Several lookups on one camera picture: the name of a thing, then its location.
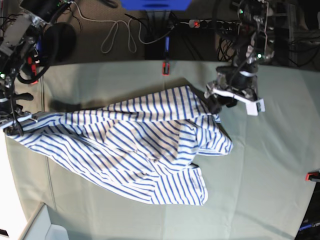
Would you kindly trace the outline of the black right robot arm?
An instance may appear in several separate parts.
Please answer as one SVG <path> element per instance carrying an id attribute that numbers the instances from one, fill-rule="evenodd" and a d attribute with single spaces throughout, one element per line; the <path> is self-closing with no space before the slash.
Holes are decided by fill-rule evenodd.
<path id="1" fill-rule="evenodd" d="M 55 21 L 71 5 L 70 0 L 23 0 L 22 12 L 4 31 L 0 38 L 0 129 L 7 135 L 23 135 L 22 123 L 33 120 L 33 114 L 23 111 L 17 101 L 32 101 L 30 93 L 18 94 L 15 81 L 31 85 L 37 82 L 52 66 L 59 49 L 59 32 Z M 39 73 L 33 71 L 29 60 L 45 29 L 53 31 L 51 52 Z"/>

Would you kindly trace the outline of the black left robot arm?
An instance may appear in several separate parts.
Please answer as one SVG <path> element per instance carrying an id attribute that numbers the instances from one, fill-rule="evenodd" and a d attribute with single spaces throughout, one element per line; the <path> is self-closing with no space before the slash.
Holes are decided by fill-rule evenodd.
<path id="1" fill-rule="evenodd" d="M 249 116 L 266 110 L 265 101 L 258 94 L 258 65 L 274 57 L 273 30 L 270 18 L 273 9 L 268 0 L 241 0 L 237 7 L 237 32 L 226 33 L 217 27 L 221 1 L 212 9 L 212 27 L 224 40 L 232 42 L 234 57 L 229 65 L 216 68 L 217 77 L 206 85 L 204 97 L 209 111 L 217 115 L 224 106 L 232 108 L 241 102 Z"/>

